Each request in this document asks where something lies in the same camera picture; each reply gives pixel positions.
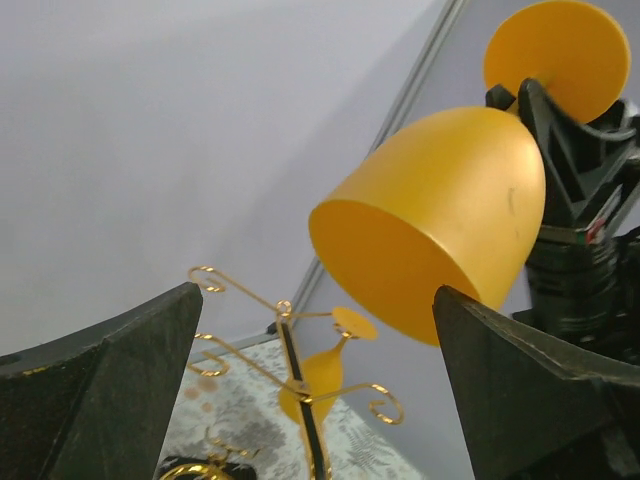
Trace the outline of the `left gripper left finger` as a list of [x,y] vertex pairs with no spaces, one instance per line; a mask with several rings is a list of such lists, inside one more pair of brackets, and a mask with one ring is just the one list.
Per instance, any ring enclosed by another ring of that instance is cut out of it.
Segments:
[[153,478],[202,304],[186,282],[2,356],[2,478]]

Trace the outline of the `orange wine glass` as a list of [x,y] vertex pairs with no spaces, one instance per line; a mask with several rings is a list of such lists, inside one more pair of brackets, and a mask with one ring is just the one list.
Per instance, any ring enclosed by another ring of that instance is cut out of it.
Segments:
[[[347,340],[355,337],[373,341],[378,336],[376,327],[360,313],[346,307],[335,307],[331,313],[334,326],[341,332],[341,339],[334,347],[309,356],[301,365],[304,380],[314,397],[342,389],[344,369],[341,356]],[[312,404],[319,423],[324,422],[336,400],[337,397],[333,397]],[[297,398],[283,388],[279,391],[278,401],[284,414],[300,424]]]
[[[487,91],[538,81],[584,123],[620,95],[631,49],[620,24],[583,1],[542,1],[506,19],[484,54]],[[463,106],[400,129],[311,212],[317,257],[358,304],[437,344],[432,305],[453,287],[498,308],[538,239],[546,178],[520,114]]]

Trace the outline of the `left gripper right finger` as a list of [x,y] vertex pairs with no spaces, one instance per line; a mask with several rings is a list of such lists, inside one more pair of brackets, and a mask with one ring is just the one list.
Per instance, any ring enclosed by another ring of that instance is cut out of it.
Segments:
[[433,315],[476,478],[638,478],[638,367],[447,286]]

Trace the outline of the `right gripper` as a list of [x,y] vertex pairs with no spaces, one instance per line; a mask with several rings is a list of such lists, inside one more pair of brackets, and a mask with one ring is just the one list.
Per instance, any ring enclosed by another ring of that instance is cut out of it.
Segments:
[[538,81],[518,92],[541,152],[546,200],[526,261],[531,305],[516,321],[616,360],[639,357],[639,230],[616,230],[639,200],[639,131],[616,100],[584,123]]

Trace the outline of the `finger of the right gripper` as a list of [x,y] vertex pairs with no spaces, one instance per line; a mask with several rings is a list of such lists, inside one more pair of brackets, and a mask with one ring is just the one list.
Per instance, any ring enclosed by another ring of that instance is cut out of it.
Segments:
[[517,113],[518,98],[501,84],[496,84],[486,92],[485,106],[509,113]]

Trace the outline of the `gold wine glass rack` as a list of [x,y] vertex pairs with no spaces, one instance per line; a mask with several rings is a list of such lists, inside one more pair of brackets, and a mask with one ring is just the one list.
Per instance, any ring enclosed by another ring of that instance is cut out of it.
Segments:
[[[397,426],[403,421],[404,411],[402,406],[388,389],[379,384],[365,383],[352,387],[346,387],[343,384],[340,390],[322,396],[312,396],[301,370],[302,362],[305,359],[301,357],[294,339],[294,324],[296,320],[300,319],[301,315],[296,312],[290,301],[268,301],[211,266],[191,268],[189,271],[189,279],[202,290],[209,293],[222,293],[228,288],[233,288],[255,300],[261,306],[265,307],[269,313],[273,314],[276,332],[268,337],[276,338],[280,341],[283,354],[287,359],[288,372],[282,378],[272,375],[269,371],[264,371],[262,374],[272,382],[278,384],[280,390],[283,388],[287,389],[297,398],[301,423],[296,424],[298,424],[303,434],[303,443],[309,466],[309,476],[306,479],[334,479],[331,476],[328,449],[322,433],[322,423],[319,423],[315,419],[314,412],[312,411],[313,403],[333,397],[337,397],[337,400],[343,400],[343,395],[349,392],[370,393],[373,399],[369,404],[369,410],[377,420],[387,426]],[[334,326],[334,319],[331,312],[332,310],[323,312],[320,316],[331,322],[334,331],[338,335],[337,344],[342,335],[338,327]],[[210,333],[198,333],[195,339],[199,343],[212,343],[214,347],[211,350],[228,346],[236,347],[240,344],[229,344]],[[214,468],[212,471],[213,476],[210,479],[229,479],[222,477],[220,473],[219,468]]]

